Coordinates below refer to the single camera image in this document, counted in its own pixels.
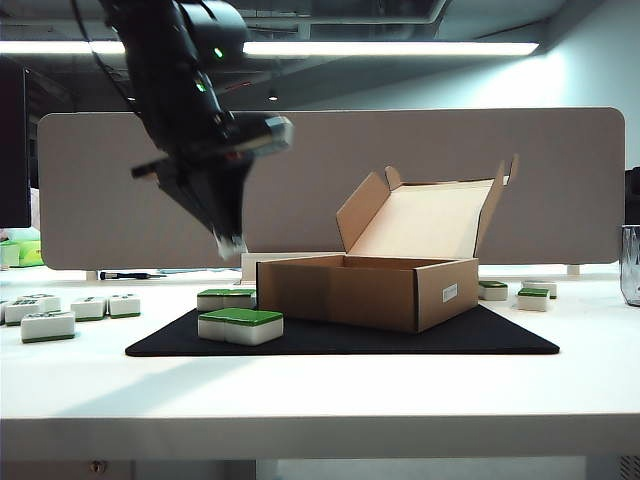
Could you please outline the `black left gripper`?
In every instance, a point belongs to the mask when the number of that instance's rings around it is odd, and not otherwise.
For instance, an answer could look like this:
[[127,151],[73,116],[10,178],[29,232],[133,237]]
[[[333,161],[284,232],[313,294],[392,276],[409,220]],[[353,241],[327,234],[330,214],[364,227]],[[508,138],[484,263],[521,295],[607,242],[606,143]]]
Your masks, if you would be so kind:
[[138,117],[165,156],[131,175],[157,176],[159,187],[214,236],[221,258],[246,252],[244,186],[260,149],[260,114],[141,107]]

